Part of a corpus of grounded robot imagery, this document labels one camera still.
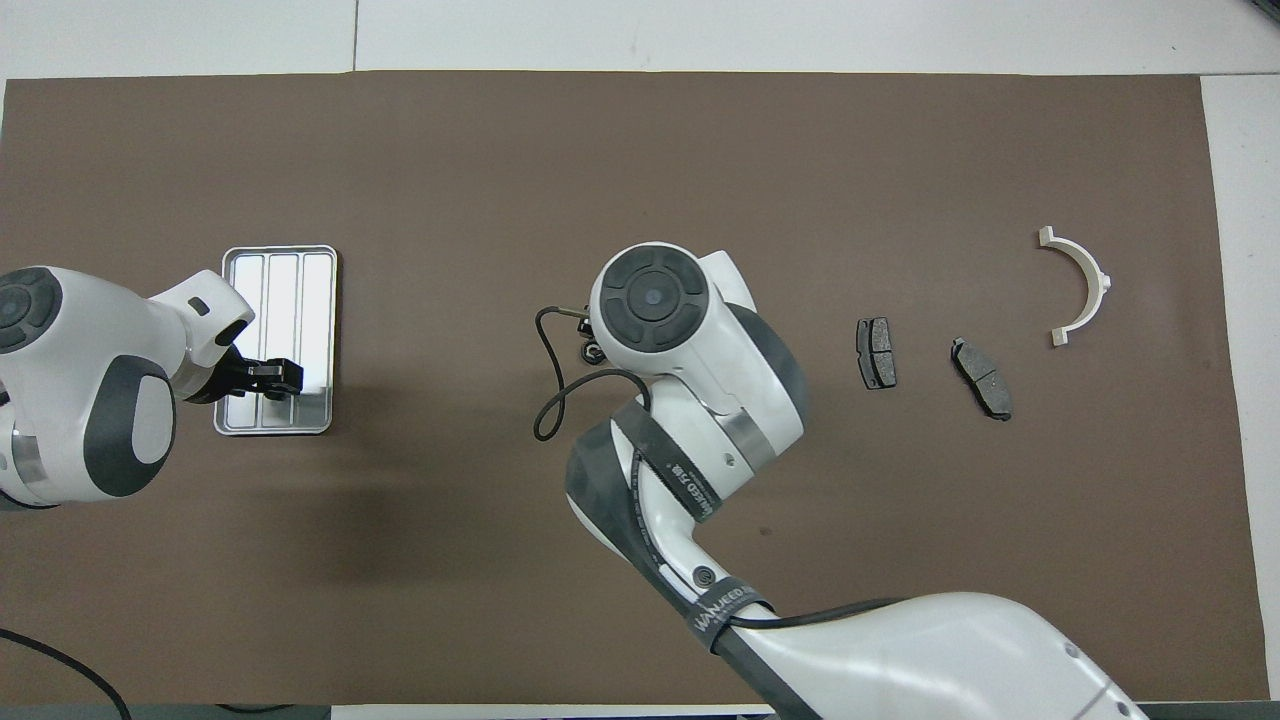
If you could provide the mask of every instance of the metal tray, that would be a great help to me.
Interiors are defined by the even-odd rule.
[[[338,252],[328,245],[233,247],[223,255],[223,278],[257,315],[236,340],[241,355],[302,365],[302,395],[224,397],[214,405],[214,428],[224,436],[323,433],[333,420]]]

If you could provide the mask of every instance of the white floor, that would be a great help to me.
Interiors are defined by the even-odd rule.
[[[0,79],[393,68],[1210,76],[1226,320],[1280,698],[1280,23],[1245,0],[0,0]],[[445,715],[494,716],[470,712]]]

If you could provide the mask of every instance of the brown table surface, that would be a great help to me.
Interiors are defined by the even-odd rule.
[[[238,245],[342,254],[332,429],[175,450],[0,518],[0,623],[133,702],[755,702],[562,497],[538,307],[617,250],[726,249],[809,432],[700,530],[783,614],[980,591],[1138,698],[1266,696],[1208,149],[1190,77],[358,73],[10,81],[5,268],[156,293]],[[1115,287],[1036,231],[1088,247]],[[859,316],[900,386],[868,392]],[[553,340],[577,361],[572,323]],[[956,336],[1001,368],[984,418]],[[8,703],[97,701],[0,646]]]

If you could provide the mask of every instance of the velcro strap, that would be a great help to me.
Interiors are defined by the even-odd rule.
[[[627,402],[613,421],[694,520],[701,523],[719,510],[716,489],[644,407]]]
[[[685,623],[689,624],[689,629],[692,630],[698,642],[710,652],[716,638],[724,630],[730,618],[755,602],[764,605],[764,597],[755,592],[751,585],[730,575],[707,588],[707,592],[698,597],[698,601],[685,614]]]

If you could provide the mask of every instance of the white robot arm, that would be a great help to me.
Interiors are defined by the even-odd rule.
[[[804,377],[724,252],[645,243],[591,288],[604,355],[655,377],[570,457],[573,512],[783,719],[1144,717],[1027,607],[948,593],[780,619],[692,539],[804,432]]]
[[[252,319],[209,270],[152,299],[61,268],[0,275],[0,509],[142,489],[173,446],[175,400],[259,389],[237,375],[260,364],[232,346]],[[276,369],[301,384],[296,365]]]

